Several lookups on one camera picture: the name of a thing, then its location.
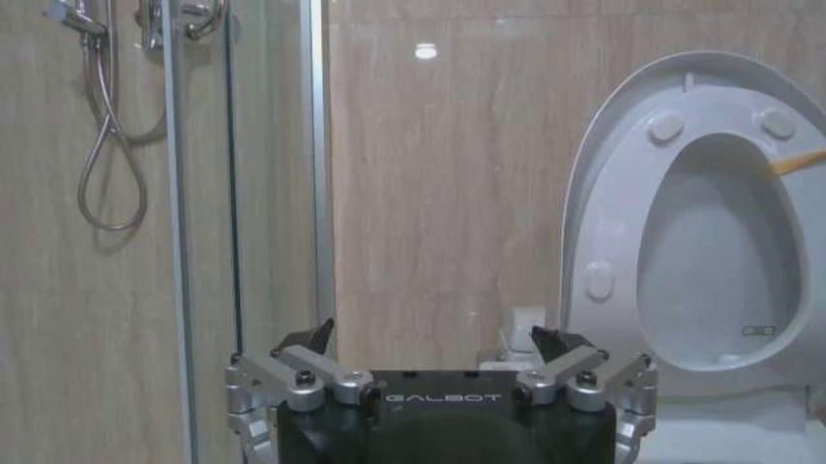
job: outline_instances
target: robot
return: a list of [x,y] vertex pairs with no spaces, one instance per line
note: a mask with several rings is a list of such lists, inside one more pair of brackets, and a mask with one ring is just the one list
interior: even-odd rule
[[251,464],[627,464],[653,430],[656,366],[533,327],[523,371],[351,371],[333,329],[292,333],[225,369],[228,426]]

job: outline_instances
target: bolt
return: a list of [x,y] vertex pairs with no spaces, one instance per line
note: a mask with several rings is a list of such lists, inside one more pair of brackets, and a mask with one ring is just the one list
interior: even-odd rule
[[516,384],[513,387],[513,391],[511,391],[511,396],[513,398],[513,402],[517,406],[528,407],[532,404],[532,392],[528,386],[523,384]]
[[541,374],[540,372],[532,370],[531,372],[528,372],[528,378],[531,380],[543,381],[547,377],[544,377],[544,374]]
[[581,387],[595,387],[596,374],[589,370],[583,370],[576,374],[576,384]]
[[344,374],[344,380],[348,382],[361,380],[363,378],[364,378],[364,372],[359,372],[357,370]]
[[308,370],[301,370],[295,375],[295,385],[299,387],[309,387],[315,384],[315,374]]

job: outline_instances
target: toilet bowl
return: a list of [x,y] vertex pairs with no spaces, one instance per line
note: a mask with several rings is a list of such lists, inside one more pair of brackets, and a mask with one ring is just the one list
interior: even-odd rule
[[720,52],[647,65],[593,118],[557,323],[612,356],[656,359],[641,462],[826,462],[806,422],[806,389],[826,382],[826,162],[771,169],[824,148],[804,92]]

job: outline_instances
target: shower hose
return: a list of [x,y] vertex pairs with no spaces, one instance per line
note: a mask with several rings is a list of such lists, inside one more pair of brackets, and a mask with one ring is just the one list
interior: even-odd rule
[[[146,209],[145,179],[137,165],[134,147],[157,141],[166,135],[166,113],[164,111],[154,127],[142,134],[129,135],[117,117],[117,28],[112,0],[105,1],[105,19],[108,33],[101,38],[84,36],[82,74],[86,100],[98,124],[98,134],[86,157],[77,183],[77,208],[89,224],[97,229],[117,232],[140,225]],[[88,190],[89,178],[98,162],[100,152],[106,139],[113,136],[114,142],[126,159],[126,164],[137,185],[137,206],[132,215],[120,222],[105,222],[89,210]]]

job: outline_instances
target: shower head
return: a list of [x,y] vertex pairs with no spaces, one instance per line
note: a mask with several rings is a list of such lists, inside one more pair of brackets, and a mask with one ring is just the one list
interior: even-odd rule
[[65,27],[69,27],[80,34],[92,36],[93,38],[101,38],[106,34],[106,29],[102,24],[96,22],[60,0],[42,11],[42,16],[58,22]]

